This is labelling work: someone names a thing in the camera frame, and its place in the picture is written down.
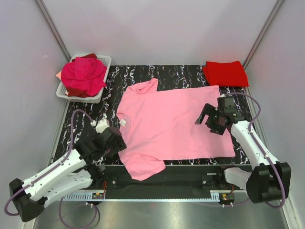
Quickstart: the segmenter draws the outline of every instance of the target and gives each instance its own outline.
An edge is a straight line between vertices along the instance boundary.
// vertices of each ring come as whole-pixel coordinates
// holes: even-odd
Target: pink garment
[[[61,81],[66,88],[73,88],[93,97],[106,84],[103,81],[107,67],[98,59],[76,57],[75,62],[64,65]]]
[[[127,148],[119,152],[127,171],[145,180],[165,169],[163,160],[235,156],[229,132],[195,125],[205,103],[217,106],[219,86],[157,92],[157,79],[127,87],[117,110]]]
[[[59,78],[61,80],[61,71],[59,73],[56,74],[56,77]]]

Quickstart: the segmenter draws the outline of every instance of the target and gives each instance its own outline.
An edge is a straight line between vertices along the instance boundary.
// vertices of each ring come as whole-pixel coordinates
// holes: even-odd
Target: laundry basket
[[[75,56],[73,56],[71,58],[71,61],[73,59],[75,59],[76,57],[82,57],[82,56],[85,56],[85,55],[86,54],[75,55]],[[111,64],[111,57],[110,56],[103,56],[103,55],[96,55],[96,56],[97,56],[97,59],[102,61],[103,64],[105,66],[107,66],[107,70],[106,70],[105,77],[104,77],[104,82],[106,83],[108,72],[109,72],[109,68],[110,68],[110,64]],[[76,96],[68,97],[66,95],[66,88],[63,85],[63,83],[61,82],[59,84],[58,88],[57,88],[56,95],[58,97],[60,97],[60,98],[65,98],[65,99],[67,99],[67,100],[69,100],[71,102],[98,104],[101,101],[103,90],[104,90],[104,88],[102,88],[100,90],[100,92],[96,96],[94,96],[94,97],[87,97],[87,98],[80,98],[80,97],[76,97]]]

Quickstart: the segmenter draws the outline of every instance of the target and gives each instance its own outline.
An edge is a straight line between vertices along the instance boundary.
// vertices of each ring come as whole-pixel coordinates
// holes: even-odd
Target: clothing pile
[[[159,92],[157,86],[151,79],[127,87],[117,110],[127,145],[119,156],[133,179],[161,172],[164,160],[235,156],[227,130],[216,135],[194,124],[206,103],[217,106],[219,86]]]
[[[89,54],[65,64],[56,76],[66,87],[66,95],[86,98],[96,96],[106,86],[106,70],[95,54]]]
[[[210,86],[248,87],[248,78],[239,61],[232,63],[206,62],[203,72]]]

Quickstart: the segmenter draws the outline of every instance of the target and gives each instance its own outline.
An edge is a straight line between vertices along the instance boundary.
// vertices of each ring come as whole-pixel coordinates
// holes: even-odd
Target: work surface
[[[207,81],[202,71],[202,65],[158,65],[158,66],[111,66],[107,78],[107,87],[103,91],[102,100],[99,104],[70,103],[61,131],[56,154],[52,161],[60,158],[68,150],[70,138],[71,115],[74,110],[82,109],[86,111],[96,121],[100,120],[103,114],[107,114],[110,125],[119,128],[119,120],[116,110],[127,86],[145,82],[151,78],[159,80],[158,91],[171,90],[177,88],[192,88],[207,86]],[[221,87],[221,93],[244,92],[243,88]],[[244,96],[234,96],[238,109],[250,113],[249,107]],[[76,116],[75,141],[93,135],[94,128],[90,121],[83,114]],[[230,158],[194,158],[191,160],[165,161],[166,165],[229,165],[229,164],[248,164],[248,158],[240,147],[239,143],[232,137],[235,150],[235,157]],[[106,165],[122,165],[119,156],[114,155],[105,161],[101,158],[96,162],[97,165],[105,162]]]

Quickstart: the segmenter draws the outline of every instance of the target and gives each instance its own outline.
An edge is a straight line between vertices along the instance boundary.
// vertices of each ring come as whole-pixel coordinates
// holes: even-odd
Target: wire
[[[70,145],[69,145],[69,149],[68,149],[68,153],[67,155],[63,158],[63,160],[61,162],[59,162],[57,165],[55,165],[53,168],[51,168],[50,170],[48,170],[47,172],[45,172],[44,174],[42,174],[41,176],[39,176],[38,178],[36,178],[35,180],[33,180],[31,182],[30,185],[26,185],[25,187],[21,188],[20,190],[18,190],[15,194],[13,194],[10,199],[6,202],[5,206],[4,206],[4,212],[5,214],[7,214],[8,216],[18,216],[19,213],[10,213],[8,211],[8,206],[10,204],[10,202],[17,196],[19,195],[21,192],[23,192],[24,190],[26,190],[27,188],[33,186],[35,183],[37,183],[39,180],[41,180],[42,178],[44,178],[46,175],[48,175],[49,173],[51,173],[52,171],[54,171],[56,168],[58,168],[59,166],[61,166],[62,163],[64,163],[69,155],[71,154],[71,151],[72,151],[72,148],[73,148],[73,143],[74,143],[74,136],[73,136],[73,127],[74,127],[74,117],[75,117],[75,114],[77,112],[82,112],[83,114],[85,114],[91,122],[93,122],[93,119],[83,110],[81,109],[76,109],[73,114],[72,114],[72,117],[71,117],[71,136],[70,136]]]
[[[65,218],[67,215],[71,214],[74,210],[76,210],[76,209],[78,209],[78,208],[80,208],[80,207],[83,207],[83,206],[84,206],[84,203],[81,203],[81,204],[75,206],[74,208],[72,208],[71,210],[69,210],[66,214],[64,214],[64,215],[61,216],[61,217],[62,217],[62,218]],[[49,218],[49,220],[50,220],[51,222],[55,223],[55,222],[59,221],[60,218],[58,218],[58,219],[56,219],[56,220],[53,220],[53,219],[50,219],[50,218]]]
[[[232,186],[232,190],[231,190],[230,194],[232,194],[235,190],[234,185],[231,185],[231,186]]]
[[[213,183],[210,183],[210,184],[209,184],[209,183],[201,183],[200,186],[213,185],[213,184],[216,183],[216,181],[217,181],[217,180],[215,179],[214,182],[213,182]]]
[[[278,180],[278,183],[280,185],[280,189],[281,189],[281,192],[282,192],[282,201],[281,201],[280,205],[274,206],[274,205],[272,205],[272,204],[270,204],[268,202],[266,202],[266,204],[268,206],[272,207],[272,208],[281,208],[284,205],[284,203],[285,203],[285,189],[284,189],[284,185],[282,183],[281,177],[280,177],[278,171],[276,170],[272,160],[267,156],[267,153],[265,152],[264,148],[261,146],[261,144],[258,142],[258,140],[256,139],[256,137],[254,136],[254,134],[251,131],[251,127],[253,125],[253,122],[258,118],[259,114],[261,113],[261,106],[260,106],[260,104],[258,103],[258,101],[256,99],[254,99],[252,96],[250,96],[248,94],[244,94],[244,93],[240,93],[240,92],[233,92],[233,93],[227,93],[225,95],[227,96],[227,95],[233,95],[233,94],[239,94],[239,95],[243,95],[243,96],[246,96],[246,97],[250,98],[251,100],[253,100],[256,103],[256,105],[258,107],[258,112],[257,112],[256,116],[249,123],[248,131],[250,133],[250,136],[252,137],[252,139],[256,143],[256,145],[259,147],[259,149],[261,150],[261,152],[263,153],[263,155],[265,156],[265,158],[267,159],[267,161],[271,165],[271,168],[273,169],[273,171],[275,173],[275,176],[276,176],[276,178]]]
[[[100,215],[100,211],[99,211],[99,209],[97,208],[97,206],[91,204],[91,206],[94,206],[95,213],[94,213],[94,217],[93,217],[93,219],[90,221],[90,223],[88,223],[88,225],[85,226],[85,227],[80,227],[80,228],[72,227],[72,226],[68,225],[65,221],[63,221],[63,216],[61,216],[61,205],[62,205],[62,200],[63,200],[63,197],[61,198],[61,201],[60,201],[60,203],[59,203],[58,214],[59,214],[59,219],[61,220],[62,224],[63,224],[64,226],[66,226],[67,228],[71,228],[71,229],[86,229],[86,228],[90,227],[91,224],[95,221],[97,214],[99,213],[99,215]]]
[[[103,181],[103,187],[104,187],[104,196],[105,196],[106,188],[107,188],[107,182],[105,180]]]
[[[243,202],[240,202],[240,203],[237,203],[237,204],[234,204],[234,206],[241,206],[241,205],[244,205],[245,203],[247,203],[250,199],[247,198],[245,201]]]

